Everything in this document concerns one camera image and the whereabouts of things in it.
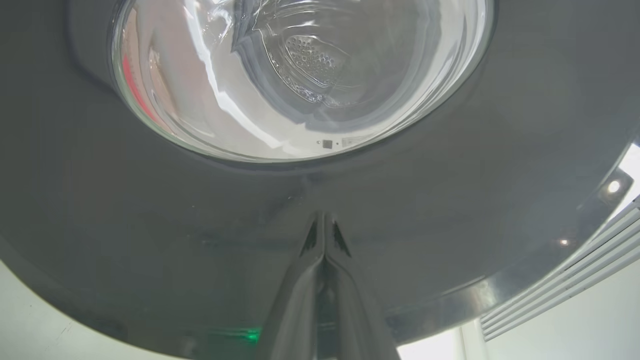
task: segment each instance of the led light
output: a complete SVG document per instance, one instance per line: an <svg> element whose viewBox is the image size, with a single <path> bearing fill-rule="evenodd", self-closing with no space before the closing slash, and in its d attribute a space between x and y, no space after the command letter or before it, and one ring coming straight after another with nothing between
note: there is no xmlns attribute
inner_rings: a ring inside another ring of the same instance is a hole
<svg viewBox="0 0 640 360"><path fill-rule="evenodd" d="M610 193L614 193L617 192L618 190L620 190L620 182L618 181L611 181L611 183L609 184L609 187L607 188L607 190Z"/></svg>
<svg viewBox="0 0 640 360"><path fill-rule="evenodd" d="M423 118L484 53L493 0L129 0L113 67L133 112L204 154L329 156Z"/></svg>

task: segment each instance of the green light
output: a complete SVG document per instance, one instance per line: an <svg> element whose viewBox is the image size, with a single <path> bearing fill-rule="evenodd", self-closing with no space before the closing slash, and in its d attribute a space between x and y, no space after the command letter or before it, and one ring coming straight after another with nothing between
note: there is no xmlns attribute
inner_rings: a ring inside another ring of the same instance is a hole
<svg viewBox="0 0 640 360"><path fill-rule="evenodd" d="M260 331L250 332L245 336L245 338L251 341L252 343L257 343L258 340L260 339Z"/></svg>
<svg viewBox="0 0 640 360"><path fill-rule="evenodd" d="M211 331L213 336L222 336L225 338L237 338L245 340L249 343L256 344L260 339L261 328L252 329L216 329Z"/></svg>

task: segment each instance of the white wall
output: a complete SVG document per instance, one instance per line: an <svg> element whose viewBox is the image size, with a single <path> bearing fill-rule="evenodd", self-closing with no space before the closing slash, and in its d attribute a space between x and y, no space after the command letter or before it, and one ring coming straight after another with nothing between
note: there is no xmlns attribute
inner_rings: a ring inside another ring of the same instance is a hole
<svg viewBox="0 0 640 360"><path fill-rule="evenodd" d="M640 359L640 261L487 343L490 360Z"/></svg>
<svg viewBox="0 0 640 360"><path fill-rule="evenodd" d="M398 347L402 360L465 360L460 328Z"/></svg>

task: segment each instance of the gray circular surface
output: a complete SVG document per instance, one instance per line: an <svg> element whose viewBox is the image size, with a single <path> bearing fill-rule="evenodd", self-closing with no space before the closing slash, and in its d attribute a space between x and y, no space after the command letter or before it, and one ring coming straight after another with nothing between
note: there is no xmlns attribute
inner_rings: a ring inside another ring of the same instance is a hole
<svg viewBox="0 0 640 360"><path fill-rule="evenodd" d="M167 354L251 358L227 329L261 326L319 209L396 341L504 302L615 206L598 189L640 114L634 0L504 0L478 69L406 131L326 160L225 163L81 71L62 1L3 6L0 256L79 321Z"/></svg>

